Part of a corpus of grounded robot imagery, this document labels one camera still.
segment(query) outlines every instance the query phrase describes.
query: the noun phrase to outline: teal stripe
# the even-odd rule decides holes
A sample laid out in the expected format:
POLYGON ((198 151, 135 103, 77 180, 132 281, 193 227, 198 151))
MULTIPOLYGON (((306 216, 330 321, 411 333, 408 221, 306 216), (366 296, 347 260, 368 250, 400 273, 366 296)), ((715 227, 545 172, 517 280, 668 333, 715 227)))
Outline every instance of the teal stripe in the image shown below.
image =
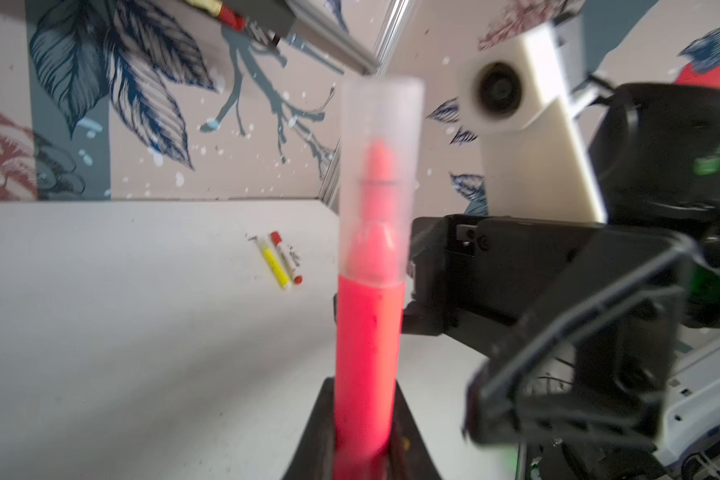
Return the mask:
MULTIPOLYGON (((58 4, 59 0, 25 0, 27 9, 27 45, 37 30, 38 21, 48 9, 58 4)), ((58 185, 84 184, 82 193, 50 192, 44 200, 108 200, 110 192, 110 136, 109 136, 109 101, 102 98, 89 110, 85 119, 78 124, 72 138, 64 116, 53 99, 38 83, 32 58, 28 56, 30 70, 30 102, 32 108, 32 126, 36 134, 48 140, 52 148, 43 147, 42 140, 36 139, 36 149, 42 148, 38 155, 38 187, 39 196, 43 196, 42 187, 60 182, 58 185), (73 165, 74 171, 65 174, 53 171, 44 164, 42 153, 48 153, 52 160, 62 158, 58 164, 73 165)))

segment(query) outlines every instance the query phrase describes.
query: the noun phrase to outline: metal frame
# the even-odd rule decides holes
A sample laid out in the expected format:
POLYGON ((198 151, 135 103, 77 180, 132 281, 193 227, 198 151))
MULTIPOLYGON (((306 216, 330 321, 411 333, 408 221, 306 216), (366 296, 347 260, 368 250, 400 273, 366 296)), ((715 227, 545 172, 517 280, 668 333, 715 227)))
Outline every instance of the metal frame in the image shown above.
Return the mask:
MULTIPOLYGON (((392 0, 389 10, 387 10, 387 17, 384 19, 384 27, 380 31, 373 49, 378 60, 378 68, 373 73, 374 76, 384 75, 387 71, 394 48, 400 41, 403 29, 411 18, 415 3, 416 0, 392 0)), ((340 150, 341 143, 336 148, 336 155, 328 167, 318 194, 318 199, 336 213, 338 213, 338 178, 341 170, 340 150)))

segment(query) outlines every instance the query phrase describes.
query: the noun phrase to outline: yellow highlighter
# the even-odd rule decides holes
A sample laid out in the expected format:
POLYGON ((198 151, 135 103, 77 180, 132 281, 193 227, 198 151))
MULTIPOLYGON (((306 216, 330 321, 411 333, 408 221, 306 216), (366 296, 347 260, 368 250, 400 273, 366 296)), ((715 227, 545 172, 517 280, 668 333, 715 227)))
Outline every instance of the yellow highlighter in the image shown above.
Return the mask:
POLYGON ((259 250, 262 252, 262 255, 264 255, 264 260, 266 260, 267 265, 269 265, 269 269, 272 270, 273 274, 275 274, 275 278, 277 278, 277 283, 280 284, 280 287, 283 290, 291 288, 290 277, 288 277, 285 269, 283 269, 282 265, 280 265, 280 260, 277 259, 277 255, 275 255, 275 253, 272 252, 272 249, 269 248, 269 244, 267 244, 266 240, 259 236, 256 238, 256 244, 259 246, 259 250))

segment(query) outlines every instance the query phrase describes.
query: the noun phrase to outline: white tabletop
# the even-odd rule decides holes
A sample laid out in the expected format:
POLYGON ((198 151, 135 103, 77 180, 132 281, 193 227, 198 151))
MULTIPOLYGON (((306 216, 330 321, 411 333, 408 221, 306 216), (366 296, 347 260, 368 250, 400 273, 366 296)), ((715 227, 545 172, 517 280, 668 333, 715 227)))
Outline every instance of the white tabletop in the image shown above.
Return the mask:
MULTIPOLYGON (((0 480, 282 476, 334 370, 338 218, 316 200, 0 204, 0 480), (279 230, 280 291, 246 236, 279 230)), ((443 478, 513 478, 462 439, 482 357, 404 336, 443 478)))

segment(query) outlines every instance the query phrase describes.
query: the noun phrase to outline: wall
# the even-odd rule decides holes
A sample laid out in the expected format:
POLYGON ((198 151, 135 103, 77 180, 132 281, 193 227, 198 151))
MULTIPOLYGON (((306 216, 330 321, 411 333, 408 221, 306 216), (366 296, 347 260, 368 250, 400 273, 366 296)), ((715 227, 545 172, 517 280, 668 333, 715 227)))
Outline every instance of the wall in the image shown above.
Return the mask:
MULTIPOLYGON (((372 49, 388 0, 325 0, 372 49)), ((0 0, 0 200, 315 197, 353 72, 179 0, 0 0)))
MULTIPOLYGON (((681 82, 720 86, 720 71, 703 74, 699 81, 693 80, 699 74, 692 70, 695 57, 717 48, 699 48, 696 40, 720 27, 720 0, 420 0, 388 70, 427 82, 415 216, 487 212, 479 142, 458 121, 456 68, 482 48, 546 21, 563 6, 584 16, 587 64, 617 84, 682 77, 681 82)), ((715 35, 702 42, 709 40, 720 44, 715 35)), ((715 64, 720 68, 720 54, 715 64)), ((602 113, 589 108, 580 117, 586 142, 602 113)))

